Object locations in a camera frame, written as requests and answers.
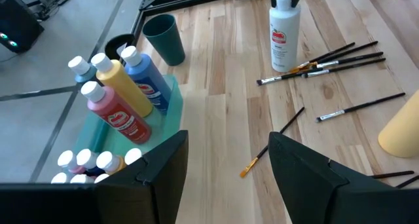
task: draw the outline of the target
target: gray floor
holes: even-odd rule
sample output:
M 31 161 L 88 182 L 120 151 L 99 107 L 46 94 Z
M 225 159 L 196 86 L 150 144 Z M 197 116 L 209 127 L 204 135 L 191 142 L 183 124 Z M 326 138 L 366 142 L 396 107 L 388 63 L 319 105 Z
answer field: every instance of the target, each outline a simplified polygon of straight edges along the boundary
M 67 62 L 88 59 L 118 0 L 70 0 L 42 23 L 45 31 L 28 52 L 0 63 L 0 96 L 75 84 Z M 107 35 L 129 33 L 141 0 L 122 0 Z M 0 45 L 0 61 L 15 53 Z M 0 182 L 49 182 L 60 171 L 58 155 L 74 146 L 88 113 L 78 94 L 45 165 L 33 175 L 71 93 L 0 102 Z

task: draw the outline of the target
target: wooden tabletop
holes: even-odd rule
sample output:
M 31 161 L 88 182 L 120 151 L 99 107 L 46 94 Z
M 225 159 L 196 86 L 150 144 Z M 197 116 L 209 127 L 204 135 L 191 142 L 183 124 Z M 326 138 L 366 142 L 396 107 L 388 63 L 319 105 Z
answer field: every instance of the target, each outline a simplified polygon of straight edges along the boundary
M 363 174 L 419 172 L 419 159 L 384 152 L 378 133 L 419 89 L 419 0 L 301 0 L 298 63 L 356 42 L 379 44 L 387 60 L 357 69 L 290 79 L 270 65 L 270 0 L 220 0 L 171 12 L 187 55 L 168 67 L 144 37 L 138 48 L 174 74 L 185 99 L 189 166 L 178 223 L 291 223 L 266 154 L 244 179 L 239 173 L 302 106 L 285 135 Z M 406 92 L 329 121 L 315 118 Z M 411 176 L 383 180 L 398 185 Z

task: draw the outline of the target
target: red paint bottle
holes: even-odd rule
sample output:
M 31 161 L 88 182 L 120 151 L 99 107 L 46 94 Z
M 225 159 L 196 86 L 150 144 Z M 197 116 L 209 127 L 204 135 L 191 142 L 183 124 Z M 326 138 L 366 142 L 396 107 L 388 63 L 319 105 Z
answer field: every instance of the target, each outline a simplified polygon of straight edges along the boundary
M 151 136 L 150 126 L 109 86 L 88 81 L 81 94 L 89 99 L 87 107 L 136 144 Z

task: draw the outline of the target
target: teal cup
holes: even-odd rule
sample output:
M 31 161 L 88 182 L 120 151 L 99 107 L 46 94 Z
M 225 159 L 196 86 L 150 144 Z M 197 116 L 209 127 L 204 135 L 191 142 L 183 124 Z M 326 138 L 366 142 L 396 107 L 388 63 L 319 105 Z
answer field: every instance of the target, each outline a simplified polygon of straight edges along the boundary
M 143 27 L 143 34 L 169 66 L 179 65 L 185 60 L 173 15 L 161 14 L 150 19 Z

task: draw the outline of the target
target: white glue bottle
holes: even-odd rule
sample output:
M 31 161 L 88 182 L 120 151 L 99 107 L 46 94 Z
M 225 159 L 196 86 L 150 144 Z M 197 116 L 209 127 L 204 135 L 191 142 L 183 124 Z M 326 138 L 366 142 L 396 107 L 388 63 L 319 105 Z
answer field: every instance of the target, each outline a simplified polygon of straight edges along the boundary
M 276 0 L 276 7 L 269 10 L 270 54 L 276 71 L 285 73 L 296 66 L 300 13 L 291 0 Z

